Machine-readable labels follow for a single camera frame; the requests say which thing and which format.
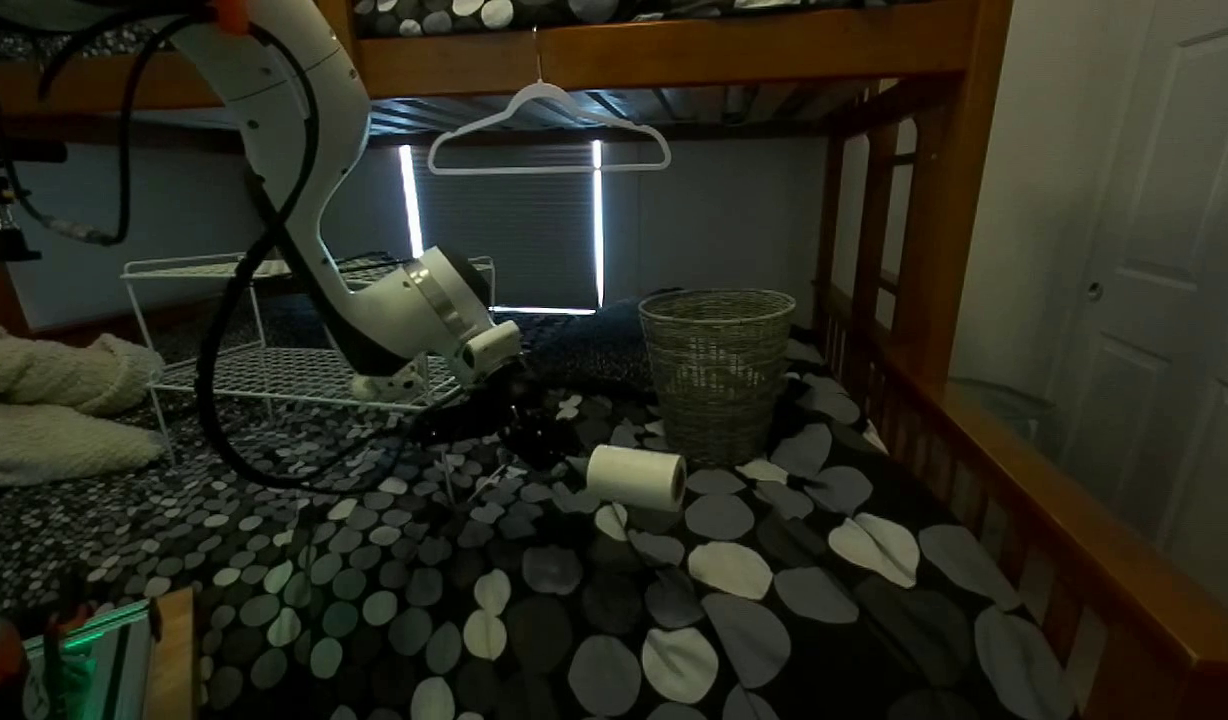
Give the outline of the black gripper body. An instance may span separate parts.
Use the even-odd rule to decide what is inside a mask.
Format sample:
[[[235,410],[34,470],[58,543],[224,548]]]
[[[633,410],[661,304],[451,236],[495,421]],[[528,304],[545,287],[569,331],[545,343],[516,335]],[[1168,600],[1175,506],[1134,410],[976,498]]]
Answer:
[[[545,416],[545,394],[522,373],[499,373],[463,401],[428,414],[428,437],[442,443],[499,437],[522,459],[561,459],[561,432]]]

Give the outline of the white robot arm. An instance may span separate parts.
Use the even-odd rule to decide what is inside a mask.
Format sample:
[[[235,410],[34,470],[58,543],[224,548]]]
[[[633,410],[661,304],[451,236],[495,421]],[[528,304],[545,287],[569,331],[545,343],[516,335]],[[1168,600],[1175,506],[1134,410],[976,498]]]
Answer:
[[[370,94],[314,0],[0,0],[0,30],[59,37],[42,77],[119,24],[151,24],[239,121],[263,236],[232,275],[249,293],[267,252],[307,283],[355,383],[418,410],[457,410],[522,364],[512,322],[487,311],[487,279],[428,247],[370,287],[354,287],[319,225],[363,153]]]

